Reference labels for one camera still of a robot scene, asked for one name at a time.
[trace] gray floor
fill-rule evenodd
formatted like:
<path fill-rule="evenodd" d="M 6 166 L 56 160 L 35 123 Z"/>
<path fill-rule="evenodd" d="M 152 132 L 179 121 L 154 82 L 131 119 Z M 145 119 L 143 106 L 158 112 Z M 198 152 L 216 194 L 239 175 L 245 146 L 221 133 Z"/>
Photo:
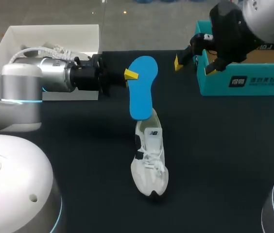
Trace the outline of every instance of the gray floor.
<path fill-rule="evenodd" d="M 104 51 L 183 49 L 218 1 L 0 0 L 0 41 L 10 25 L 99 24 Z"/>

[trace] yellow tab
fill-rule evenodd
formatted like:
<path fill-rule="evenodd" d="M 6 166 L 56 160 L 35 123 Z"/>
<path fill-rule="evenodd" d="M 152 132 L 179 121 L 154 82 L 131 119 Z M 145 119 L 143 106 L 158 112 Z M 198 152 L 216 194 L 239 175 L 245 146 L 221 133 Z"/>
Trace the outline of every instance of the yellow tab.
<path fill-rule="evenodd" d="M 176 71 L 180 70 L 184 66 L 184 65 L 180 65 L 178 63 L 178 57 L 177 57 L 177 55 L 176 55 L 176 59 L 175 59 L 174 65 L 175 65 L 175 70 Z"/>
<path fill-rule="evenodd" d="M 212 75 L 212 74 L 215 74 L 215 73 L 217 73 L 218 72 L 218 70 L 213 70 L 212 72 L 210 72 L 209 74 L 206 74 L 206 71 L 205 71 L 205 69 L 204 69 L 204 72 L 205 72 L 205 75 Z"/>
<path fill-rule="evenodd" d="M 132 72 L 129 69 L 125 69 L 125 72 L 124 72 L 125 80 L 137 80 L 138 76 L 139 74 Z"/>

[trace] new balance logo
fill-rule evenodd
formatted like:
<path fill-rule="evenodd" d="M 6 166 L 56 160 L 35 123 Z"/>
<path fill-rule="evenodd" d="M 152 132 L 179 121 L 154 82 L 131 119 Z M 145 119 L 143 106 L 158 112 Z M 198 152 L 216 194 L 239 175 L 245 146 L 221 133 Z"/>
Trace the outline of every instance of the new balance logo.
<path fill-rule="evenodd" d="M 151 131 L 150 135 L 157 135 L 157 131 Z"/>

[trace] white shoe box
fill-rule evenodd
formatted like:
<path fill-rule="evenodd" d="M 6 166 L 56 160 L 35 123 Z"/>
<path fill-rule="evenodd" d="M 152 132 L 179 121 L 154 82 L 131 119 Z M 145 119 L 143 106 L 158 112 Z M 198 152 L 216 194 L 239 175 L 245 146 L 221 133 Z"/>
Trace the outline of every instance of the white shoe box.
<path fill-rule="evenodd" d="M 100 52 L 99 25 L 10 26 L 0 43 L 0 98 L 2 67 L 9 63 L 12 56 L 21 50 L 22 45 L 40 47 L 45 42 L 92 56 Z M 76 89 L 71 93 L 43 92 L 43 100 L 97 99 L 97 91 L 79 91 Z"/>

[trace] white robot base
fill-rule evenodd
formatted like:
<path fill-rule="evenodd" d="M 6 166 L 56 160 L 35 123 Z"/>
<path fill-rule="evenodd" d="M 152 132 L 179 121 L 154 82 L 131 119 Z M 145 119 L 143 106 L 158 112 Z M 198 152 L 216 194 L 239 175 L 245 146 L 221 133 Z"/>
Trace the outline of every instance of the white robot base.
<path fill-rule="evenodd" d="M 62 197 L 35 144 L 0 135 L 0 233 L 64 233 Z"/>

